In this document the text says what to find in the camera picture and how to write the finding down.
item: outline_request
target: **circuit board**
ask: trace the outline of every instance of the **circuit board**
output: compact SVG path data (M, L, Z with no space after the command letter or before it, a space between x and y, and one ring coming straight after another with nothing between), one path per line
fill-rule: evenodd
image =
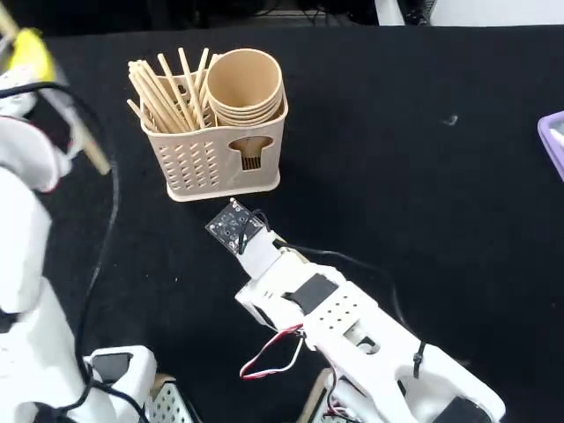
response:
M243 225L250 216L250 211L238 203L234 198L205 228L218 240L231 254L237 256L239 251L239 234ZM245 242L249 242L258 234L264 223L253 217L245 229Z

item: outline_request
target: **yellow object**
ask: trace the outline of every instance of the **yellow object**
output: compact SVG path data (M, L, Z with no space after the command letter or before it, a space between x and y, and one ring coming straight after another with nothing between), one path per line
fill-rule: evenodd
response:
M8 61L6 70L22 64L31 64L38 81L55 81L55 63L36 31L29 28L19 31L14 41L14 48L14 54Z

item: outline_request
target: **wooden chopstick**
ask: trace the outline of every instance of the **wooden chopstick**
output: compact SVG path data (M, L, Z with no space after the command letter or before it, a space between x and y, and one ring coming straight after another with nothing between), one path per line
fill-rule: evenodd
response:
M197 126L194 123L194 120L192 119L190 111L186 107L186 101L184 100L184 98L180 94L180 91L178 90L178 85L174 81L173 74L170 71L170 68L168 67L167 59L165 59L162 53L159 53L157 55L157 58L159 59L160 67L165 72L167 81L170 84L171 89L173 90L174 96L176 97L176 101L178 101L178 103L180 104L180 108L182 110L182 113L184 114L184 118L186 119L187 124L189 125L191 130L195 130Z
M153 91L152 86L147 84L147 82L141 77L141 75L136 75L137 82L142 86L145 90L145 95L149 98L149 101L154 105L157 109L157 113L160 113L160 117L165 120L165 123L170 128L170 132L178 133L182 132L181 127L176 123L172 117L172 111L168 110L168 107L160 101L159 95Z
M207 93L208 93L208 75L210 73L210 68L213 66L214 63L216 63L219 59L219 55L213 55L211 56L211 60L210 60L210 67L208 68L208 72L205 74L205 80L204 80L204 84L202 85L202 89L200 90L200 103L202 104L202 110L205 110L205 108L208 107L208 102L210 100L210 98L208 97Z
M159 132L157 127L151 122L151 120L146 116L146 114L143 113L141 109L137 107L137 104L135 104L133 100L127 99L127 104L130 105L130 108L131 110L133 110L133 113L135 113L137 117L141 119L141 121L143 121L143 124L147 127L148 130L152 130L153 132Z
M202 57L200 58L200 64L197 66L196 79L194 79L194 87L198 93L198 99L200 91L202 90L202 77L204 76L205 64L208 61L208 53L210 53L210 50L207 47L204 48Z
M184 71L184 77L186 78L186 84L188 84L188 89L190 92L189 105L196 111L196 117L200 128L205 128L204 115L202 114L202 109L200 108L200 101L196 93L196 88L194 87L194 81L192 80L190 67L188 66L188 60L186 60L186 55L184 54L184 48L178 48L178 56L180 56L182 70Z
M177 126L178 132L184 132L188 129L188 125L183 122L183 119L179 117L175 112L178 112L178 109L168 97L167 91L162 88L159 88L159 81L154 81L148 72L146 72L145 67L139 63L137 67L133 70L141 79L142 82L145 83L145 87L148 87L153 94L155 95L156 99L160 102L163 109L167 112L168 116L173 120L174 124Z
M163 114L161 113L161 111L157 107L155 107L153 101L149 98L148 93L145 91L143 86L139 84L139 82L137 81L137 79L133 74L130 74L130 81L135 87L137 93L139 94L139 98L141 99L141 101L143 101L143 103L146 104L147 108L151 112L151 115L152 117L154 117L155 122L157 122L159 128L162 128L163 132L172 132L173 131L172 127L169 125L167 120L163 118Z
M185 131L190 131L191 130L190 126L186 123L186 120L182 116L180 110L178 110L178 107L174 104L167 89L160 82L159 77L157 77L157 75L155 75L155 72L152 71L152 68L149 65L149 63L147 63L147 61L144 60L143 62L141 62L141 66L145 70L145 73L149 76L151 81L155 84L160 94L167 102L167 105L172 109L173 116L175 116L175 120L181 125L181 127Z

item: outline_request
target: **red and white wire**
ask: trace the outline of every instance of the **red and white wire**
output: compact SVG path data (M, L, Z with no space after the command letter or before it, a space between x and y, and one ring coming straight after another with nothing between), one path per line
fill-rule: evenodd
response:
M287 366L282 367L282 368L268 368L268 369L265 369L265 370L261 370L259 372L248 374L248 375L246 374L247 371L249 370L249 368L255 364L255 362L258 360L258 358L264 353L264 351L269 346L276 343L278 340L285 337L286 335L296 332L301 327L302 327L302 324L296 324L295 326L292 326L288 329L284 329L284 330L280 331L279 333L277 333L276 335L274 335L266 344L264 344L263 348L261 348L261 350L258 352L258 354L255 357L253 357L251 360L247 361L243 365L243 367L241 367L241 370L239 371L239 376L241 377L241 379L244 380L244 381L261 379L265 376L274 375L276 373L282 373L282 372L285 372L286 370L289 370L290 368L292 368L293 365L296 363L296 360L298 359L298 355L300 355L300 350L303 346L303 338L300 338L300 341L298 342L298 346L296 347L296 351L293 354L292 360L288 363Z

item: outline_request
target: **perforated metal plate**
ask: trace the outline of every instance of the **perforated metal plate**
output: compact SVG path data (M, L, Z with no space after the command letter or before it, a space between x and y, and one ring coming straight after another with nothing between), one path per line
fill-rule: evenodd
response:
M152 405L151 423L198 423L190 415L176 385L167 382Z

